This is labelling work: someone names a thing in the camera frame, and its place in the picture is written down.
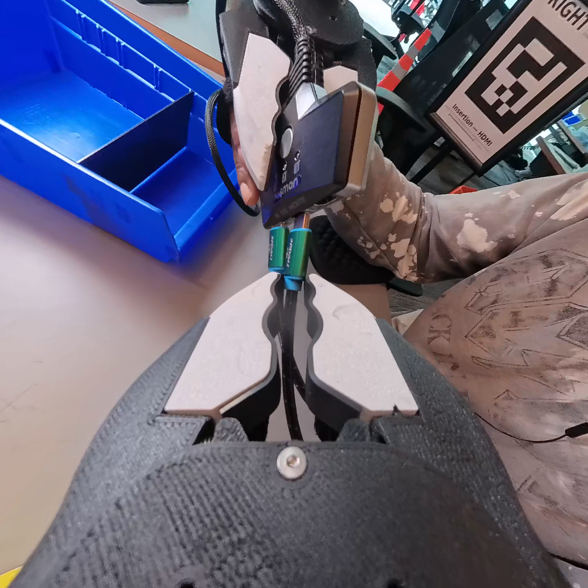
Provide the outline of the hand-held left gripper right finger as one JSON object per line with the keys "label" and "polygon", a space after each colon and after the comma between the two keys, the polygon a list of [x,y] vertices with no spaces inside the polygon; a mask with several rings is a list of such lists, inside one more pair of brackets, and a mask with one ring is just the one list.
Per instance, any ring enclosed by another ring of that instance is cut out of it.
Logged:
{"label": "hand-held left gripper right finger", "polygon": [[419,407],[382,327],[361,301],[316,273],[306,280],[305,402],[317,420],[372,420]]}

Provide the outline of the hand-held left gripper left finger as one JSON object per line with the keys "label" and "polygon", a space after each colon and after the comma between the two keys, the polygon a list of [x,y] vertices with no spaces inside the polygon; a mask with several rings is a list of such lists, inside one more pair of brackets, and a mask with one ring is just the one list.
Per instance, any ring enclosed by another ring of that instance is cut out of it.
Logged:
{"label": "hand-held left gripper left finger", "polygon": [[270,384],[277,369],[270,315],[279,279],[278,273],[268,273],[212,312],[165,403],[165,413],[219,421]]}

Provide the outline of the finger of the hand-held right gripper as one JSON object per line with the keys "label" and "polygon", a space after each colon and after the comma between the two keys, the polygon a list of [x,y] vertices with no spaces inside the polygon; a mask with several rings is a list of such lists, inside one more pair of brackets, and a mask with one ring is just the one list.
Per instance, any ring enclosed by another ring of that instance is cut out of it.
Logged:
{"label": "finger of the hand-held right gripper", "polygon": [[324,70],[325,95],[358,95],[361,87],[358,84],[357,71],[342,65],[331,66]]}
{"label": "finger of the hand-held right gripper", "polygon": [[260,192],[268,185],[277,142],[275,123],[282,109],[279,92],[290,67],[290,58],[270,39],[248,34],[233,88],[233,111],[242,155]]}

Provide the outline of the grey hdmi switch box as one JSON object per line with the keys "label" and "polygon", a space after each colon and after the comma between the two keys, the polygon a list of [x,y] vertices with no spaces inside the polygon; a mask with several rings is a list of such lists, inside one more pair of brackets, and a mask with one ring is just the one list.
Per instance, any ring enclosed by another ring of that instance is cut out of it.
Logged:
{"label": "grey hdmi switch box", "polygon": [[330,93],[298,88],[277,120],[277,154],[261,194],[264,228],[364,191],[377,114],[375,92],[357,81]]}

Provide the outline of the blue plastic bin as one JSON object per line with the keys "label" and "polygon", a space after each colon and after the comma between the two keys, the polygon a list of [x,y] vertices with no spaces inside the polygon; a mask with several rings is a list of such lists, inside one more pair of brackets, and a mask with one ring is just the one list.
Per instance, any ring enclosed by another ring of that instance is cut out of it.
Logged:
{"label": "blue plastic bin", "polygon": [[[177,261],[233,204],[204,124],[220,86],[107,1],[1,1],[1,175]],[[78,164],[189,92],[186,147],[132,192]]]}

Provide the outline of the person's right hand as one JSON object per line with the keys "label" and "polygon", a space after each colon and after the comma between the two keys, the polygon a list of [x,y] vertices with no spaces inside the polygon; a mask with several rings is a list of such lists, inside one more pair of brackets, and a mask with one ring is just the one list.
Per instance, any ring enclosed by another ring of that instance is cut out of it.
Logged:
{"label": "person's right hand", "polygon": [[238,126],[233,110],[230,112],[230,124],[232,152],[239,184],[239,191],[245,204],[251,208],[254,208],[259,202],[260,193],[246,166],[245,158],[243,156],[243,151],[240,145]]}

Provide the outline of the orange striped cone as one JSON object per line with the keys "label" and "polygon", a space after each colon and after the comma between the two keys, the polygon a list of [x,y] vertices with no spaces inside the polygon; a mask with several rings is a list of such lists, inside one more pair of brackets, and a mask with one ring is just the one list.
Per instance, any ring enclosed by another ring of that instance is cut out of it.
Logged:
{"label": "orange striped cone", "polygon": [[431,26],[428,26],[408,48],[408,51],[399,59],[397,64],[378,83],[377,88],[383,88],[393,92],[401,83],[422,49],[427,45],[432,35]]}

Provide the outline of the black textured pad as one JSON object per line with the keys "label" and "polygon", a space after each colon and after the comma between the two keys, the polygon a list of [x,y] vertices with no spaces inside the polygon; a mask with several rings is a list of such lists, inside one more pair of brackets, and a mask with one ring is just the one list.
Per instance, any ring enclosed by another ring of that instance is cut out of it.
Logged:
{"label": "black textured pad", "polygon": [[359,256],[334,230],[328,217],[310,221],[312,240],[309,260],[317,274],[336,285],[384,285],[387,290],[394,275]]}

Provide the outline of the dark blue bin divider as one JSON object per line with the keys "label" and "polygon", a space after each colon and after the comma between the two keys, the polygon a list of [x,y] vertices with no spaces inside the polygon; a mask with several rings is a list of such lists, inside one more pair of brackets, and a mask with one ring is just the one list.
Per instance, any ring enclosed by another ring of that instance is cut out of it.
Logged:
{"label": "dark blue bin divider", "polygon": [[132,192],[187,145],[194,92],[130,128],[78,164]]}

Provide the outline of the black framed marker sign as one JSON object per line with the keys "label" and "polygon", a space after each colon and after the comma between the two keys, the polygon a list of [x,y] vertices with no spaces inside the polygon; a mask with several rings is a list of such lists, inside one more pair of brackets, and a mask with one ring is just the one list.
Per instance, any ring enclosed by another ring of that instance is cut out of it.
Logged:
{"label": "black framed marker sign", "polygon": [[431,105],[473,172],[486,172],[587,95],[587,1],[520,1]]}

